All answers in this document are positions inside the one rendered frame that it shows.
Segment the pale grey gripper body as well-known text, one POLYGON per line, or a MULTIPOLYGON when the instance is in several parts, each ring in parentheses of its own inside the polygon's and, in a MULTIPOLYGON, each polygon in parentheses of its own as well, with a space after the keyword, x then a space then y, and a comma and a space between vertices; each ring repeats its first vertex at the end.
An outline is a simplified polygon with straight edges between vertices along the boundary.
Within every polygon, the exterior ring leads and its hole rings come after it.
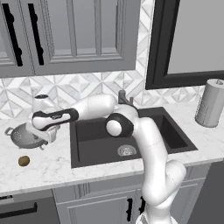
POLYGON ((33 125, 30 122, 26 123, 26 129, 30 131, 32 134, 34 134, 37 137, 40 137, 47 141, 49 144, 53 143, 56 140, 57 132, 60 129, 59 125, 51 127, 47 131, 40 131, 38 129, 35 129, 33 125))

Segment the black kitchen sink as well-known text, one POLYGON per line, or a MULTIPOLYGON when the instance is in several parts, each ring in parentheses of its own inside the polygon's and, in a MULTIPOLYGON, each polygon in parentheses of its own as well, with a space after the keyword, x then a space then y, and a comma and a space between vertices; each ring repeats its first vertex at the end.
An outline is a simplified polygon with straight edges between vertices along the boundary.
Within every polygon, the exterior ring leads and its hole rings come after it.
MULTIPOLYGON (((163 108, 141 108, 141 117, 156 123, 169 154, 196 151, 197 148, 163 108)), ((141 158, 135 139, 112 137, 105 130, 105 118, 70 123, 71 167, 78 168, 141 158), (117 149, 124 144, 136 148, 136 155, 120 157, 117 149)))

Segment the black framed window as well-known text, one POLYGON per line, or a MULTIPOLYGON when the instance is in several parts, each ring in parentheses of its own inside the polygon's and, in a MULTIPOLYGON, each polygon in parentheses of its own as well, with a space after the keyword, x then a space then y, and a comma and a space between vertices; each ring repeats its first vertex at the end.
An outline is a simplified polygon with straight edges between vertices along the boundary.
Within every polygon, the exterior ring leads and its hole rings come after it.
POLYGON ((203 86, 208 79, 224 80, 224 70, 168 73, 180 0, 155 0, 145 89, 203 86))

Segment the silver metal colander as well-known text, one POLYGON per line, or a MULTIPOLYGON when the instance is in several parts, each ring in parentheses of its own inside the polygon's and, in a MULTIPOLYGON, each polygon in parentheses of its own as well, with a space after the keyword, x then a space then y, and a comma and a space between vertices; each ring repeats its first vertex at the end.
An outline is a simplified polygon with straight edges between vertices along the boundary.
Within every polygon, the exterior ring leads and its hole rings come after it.
POLYGON ((18 125, 15 129, 9 127, 4 132, 6 136, 10 136, 11 141, 19 149, 35 149, 43 150, 43 145, 48 145, 45 139, 42 139, 26 129, 26 123, 18 125))

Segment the dark grey sink faucet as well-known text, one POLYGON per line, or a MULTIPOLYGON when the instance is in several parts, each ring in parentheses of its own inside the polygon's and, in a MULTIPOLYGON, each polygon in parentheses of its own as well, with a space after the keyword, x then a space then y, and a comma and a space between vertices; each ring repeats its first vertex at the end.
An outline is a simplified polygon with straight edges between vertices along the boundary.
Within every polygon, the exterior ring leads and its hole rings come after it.
POLYGON ((133 97, 130 97, 128 100, 126 99, 126 92, 122 89, 118 92, 118 103, 133 105, 133 97))

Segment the grey base cupboard door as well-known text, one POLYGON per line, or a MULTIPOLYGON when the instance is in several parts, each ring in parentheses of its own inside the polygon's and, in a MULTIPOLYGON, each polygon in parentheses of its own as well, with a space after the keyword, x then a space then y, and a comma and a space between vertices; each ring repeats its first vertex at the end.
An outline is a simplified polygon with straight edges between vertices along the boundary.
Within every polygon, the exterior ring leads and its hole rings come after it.
MULTIPOLYGON (((144 178, 140 176, 136 182, 136 202, 133 206, 133 224, 136 224, 136 220, 139 214, 139 207, 141 206, 140 197, 142 196, 141 187, 144 178)), ((200 190, 205 182, 204 178, 196 178, 193 180, 184 181, 178 190, 178 193, 171 204, 171 216, 178 224, 187 224, 194 205, 199 197, 200 190)))
POLYGON ((128 198, 134 204, 135 190, 59 203, 60 224, 132 224, 127 222, 128 198))

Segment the brown kiwi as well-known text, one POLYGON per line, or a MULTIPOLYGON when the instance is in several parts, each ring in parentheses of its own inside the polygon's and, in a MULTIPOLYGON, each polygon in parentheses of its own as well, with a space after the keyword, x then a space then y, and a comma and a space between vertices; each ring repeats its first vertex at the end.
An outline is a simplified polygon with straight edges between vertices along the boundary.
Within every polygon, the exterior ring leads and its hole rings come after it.
POLYGON ((28 156, 22 156, 18 159, 18 164, 22 167, 27 166, 30 163, 30 158, 28 156))

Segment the wide grey wall cupboard door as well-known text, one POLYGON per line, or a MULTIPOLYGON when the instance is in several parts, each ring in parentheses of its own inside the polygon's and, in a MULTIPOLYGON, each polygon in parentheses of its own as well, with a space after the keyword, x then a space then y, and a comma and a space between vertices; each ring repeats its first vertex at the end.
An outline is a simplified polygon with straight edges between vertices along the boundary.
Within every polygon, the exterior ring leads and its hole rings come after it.
POLYGON ((36 75, 133 70, 141 0, 20 0, 36 75), (44 50, 41 66, 28 3, 44 50))

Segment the dark grey dishwasher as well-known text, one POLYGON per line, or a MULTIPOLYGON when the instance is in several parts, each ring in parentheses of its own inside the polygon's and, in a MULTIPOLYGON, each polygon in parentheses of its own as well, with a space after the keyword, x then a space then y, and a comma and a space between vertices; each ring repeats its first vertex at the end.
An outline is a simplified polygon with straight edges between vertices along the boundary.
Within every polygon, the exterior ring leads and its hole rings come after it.
POLYGON ((60 224, 51 190, 1 196, 0 213, 30 208, 35 202, 38 204, 36 213, 0 219, 0 224, 60 224))

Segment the silver sink drain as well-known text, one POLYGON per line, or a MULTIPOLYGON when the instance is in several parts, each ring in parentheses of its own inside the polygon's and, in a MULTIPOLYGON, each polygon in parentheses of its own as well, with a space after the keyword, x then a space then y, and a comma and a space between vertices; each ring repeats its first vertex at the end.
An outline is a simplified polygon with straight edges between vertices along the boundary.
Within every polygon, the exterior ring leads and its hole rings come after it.
POLYGON ((124 144, 117 149, 117 153, 120 157, 133 156, 137 154, 137 150, 132 145, 124 144))

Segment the grey paper towel roll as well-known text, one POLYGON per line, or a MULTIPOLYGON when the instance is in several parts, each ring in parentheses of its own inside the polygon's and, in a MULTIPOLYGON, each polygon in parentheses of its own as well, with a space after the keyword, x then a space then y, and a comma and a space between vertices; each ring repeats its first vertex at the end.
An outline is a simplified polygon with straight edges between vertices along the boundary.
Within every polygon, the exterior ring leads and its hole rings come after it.
POLYGON ((223 109, 224 80, 207 80, 196 110, 195 121, 203 127, 215 128, 218 126, 223 109))

